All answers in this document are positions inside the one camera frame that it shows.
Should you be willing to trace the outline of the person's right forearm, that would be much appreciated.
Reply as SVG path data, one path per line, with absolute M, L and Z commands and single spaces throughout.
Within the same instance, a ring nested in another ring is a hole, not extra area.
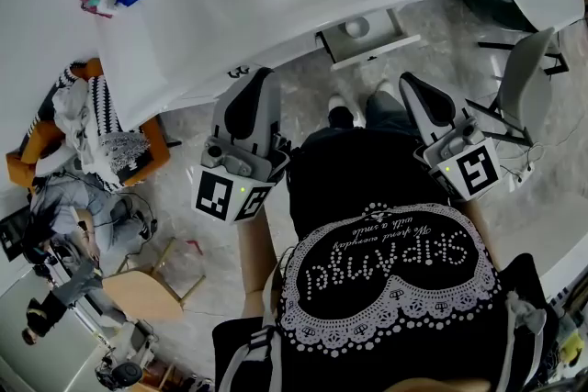
M 492 260 L 492 264 L 494 265 L 495 269 L 500 272 L 501 267 L 497 263 L 495 251 L 492 246 L 492 240 L 490 237 L 490 232 L 488 229 L 488 225 L 484 219 L 484 216 L 481 211 L 481 207 L 476 200 L 470 200 L 467 202 L 457 203 L 456 208 L 465 215 L 475 226 L 476 231 L 480 234 L 481 239 L 485 245 L 485 248 L 490 255 Z

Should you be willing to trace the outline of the white clothes pile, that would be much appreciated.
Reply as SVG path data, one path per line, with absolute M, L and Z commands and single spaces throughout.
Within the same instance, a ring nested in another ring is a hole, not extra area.
M 59 89 L 52 103 L 54 122 L 65 135 L 67 145 L 76 150 L 82 170 L 85 174 L 97 174 L 98 134 L 88 82 L 76 79 L 72 85 Z

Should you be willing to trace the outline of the wooden side table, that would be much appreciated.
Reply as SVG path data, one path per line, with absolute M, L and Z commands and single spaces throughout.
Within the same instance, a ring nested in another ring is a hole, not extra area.
M 161 270 L 177 242 L 177 238 L 172 238 L 153 266 L 122 271 L 122 264 L 115 274 L 103 279 L 105 294 L 125 315 L 147 321 L 183 318 L 187 301 L 206 280 L 206 276 L 201 275 L 183 296 L 178 295 L 165 281 Z

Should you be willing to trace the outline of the white power strip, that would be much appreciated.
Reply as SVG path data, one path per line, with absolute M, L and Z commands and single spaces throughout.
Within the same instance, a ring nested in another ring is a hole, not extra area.
M 514 185 L 514 188 L 520 188 L 531 176 L 531 174 L 535 171 L 535 164 L 530 162 L 528 165 L 525 166 L 523 170 L 514 172 L 511 175 L 511 181 Z

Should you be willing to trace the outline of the person's left forearm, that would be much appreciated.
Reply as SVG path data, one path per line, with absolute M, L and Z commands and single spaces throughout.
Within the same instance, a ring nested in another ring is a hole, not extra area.
M 265 210 L 261 208 L 255 218 L 239 224 L 237 229 L 245 295 L 242 317 L 261 317 L 265 311 L 263 291 L 266 281 L 277 266 Z

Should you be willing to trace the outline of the person's black printed shirt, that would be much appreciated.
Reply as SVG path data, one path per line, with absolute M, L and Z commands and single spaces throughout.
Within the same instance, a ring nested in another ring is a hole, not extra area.
M 533 258 L 498 272 L 416 146 L 352 129 L 294 151 L 299 240 L 266 281 L 264 314 L 214 329 L 218 392 L 384 392 L 418 378 L 521 392 L 532 380 L 557 329 Z

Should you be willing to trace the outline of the black white striped blanket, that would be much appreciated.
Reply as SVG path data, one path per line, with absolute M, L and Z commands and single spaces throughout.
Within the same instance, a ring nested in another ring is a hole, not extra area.
M 65 140 L 65 135 L 54 122 L 52 98 L 59 89 L 72 85 L 76 79 L 88 82 L 90 106 L 96 117 L 99 157 L 96 165 L 98 173 L 93 175 L 109 193 L 117 193 L 125 187 L 127 180 L 152 160 L 151 144 L 141 129 L 122 129 L 98 59 L 72 62 L 63 69 L 35 114 L 18 154 L 26 163 L 34 163 L 38 159 L 29 144 L 42 122 L 53 124 Z

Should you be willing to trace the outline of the grey chair black legs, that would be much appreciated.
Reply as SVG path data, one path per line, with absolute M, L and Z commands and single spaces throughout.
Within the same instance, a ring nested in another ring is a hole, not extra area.
M 559 50 L 548 50 L 554 34 L 554 28 L 547 28 L 520 39 L 515 45 L 478 43 L 482 49 L 510 52 L 492 104 L 485 107 L 467 101 L 470 107 L 503 123 L 507 129 L 504 134 L 485 131 L 486 138 L 527 148 L 539 142 L 552 100 L 551 77 L 569 70 Z

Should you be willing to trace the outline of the white vanity cabinet with sink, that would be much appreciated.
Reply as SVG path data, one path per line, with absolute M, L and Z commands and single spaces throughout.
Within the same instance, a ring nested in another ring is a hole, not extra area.
M 99 58 L 119 123 L 133 129 L 321 48 L 319 31 L 419 1 L 140 0 L 96 20 Z

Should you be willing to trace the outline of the black equipment case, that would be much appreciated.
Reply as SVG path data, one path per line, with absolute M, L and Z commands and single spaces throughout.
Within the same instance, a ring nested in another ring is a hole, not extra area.
M 9 262 L 23 253 L 22 241 L 28 225 L 29 206 L 0 218 L 0 245 Z

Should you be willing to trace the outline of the white paper cup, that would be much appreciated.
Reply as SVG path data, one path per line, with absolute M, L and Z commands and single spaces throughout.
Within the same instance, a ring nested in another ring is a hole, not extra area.
M 356 17 L 344 23 L 344 31 L 350 38 L 363 38 L 370 31 L 370 24 L 365 17 Z

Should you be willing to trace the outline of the person's grey jeans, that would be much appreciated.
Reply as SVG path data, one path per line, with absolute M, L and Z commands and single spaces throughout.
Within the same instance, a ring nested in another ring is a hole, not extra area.
M 331 112 L 328 111 L 327 117 L 329 126 L 313 132 L 302 143 L 303 147 L 356 128 L 354 115 L 349 108 L 339 107 Z M 394 96 L 372 93 L 367 98 L 365 119 L 366 126 L 362 129 L 420 137 L 419 130 L 410 120 L 407 110 Z

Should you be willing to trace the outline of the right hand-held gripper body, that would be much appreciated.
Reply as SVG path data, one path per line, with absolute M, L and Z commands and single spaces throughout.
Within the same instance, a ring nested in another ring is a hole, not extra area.
M 440 140 L 418 148 L 413 157 L 449 196 L 460 202 L 478 199 L 502 176 L 495 145 L 471 117 Z

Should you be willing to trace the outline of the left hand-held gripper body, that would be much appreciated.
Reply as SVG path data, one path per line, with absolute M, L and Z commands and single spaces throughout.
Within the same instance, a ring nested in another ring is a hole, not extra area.
M 193 173 L 192 208 L 226 224 L 255 218 L 281 180 L 291 155 L 291 142 L 272 136 L 266 157 L 210 137 Z

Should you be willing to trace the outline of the white drawer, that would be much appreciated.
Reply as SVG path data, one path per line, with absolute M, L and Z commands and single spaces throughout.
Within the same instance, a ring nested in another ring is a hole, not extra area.
M 372 61 L 384 53 L 421 40 L 419 34 L 411 34 L 406 30 L 397 9 L 381 9 L 361 17 L 365 17 L 370 24 L 370 31 L 363 38 L 350 38 L 344 31 L 345 22 L 316 34 L 316 39 L 321 42 L 332 60 L 333 72 Z

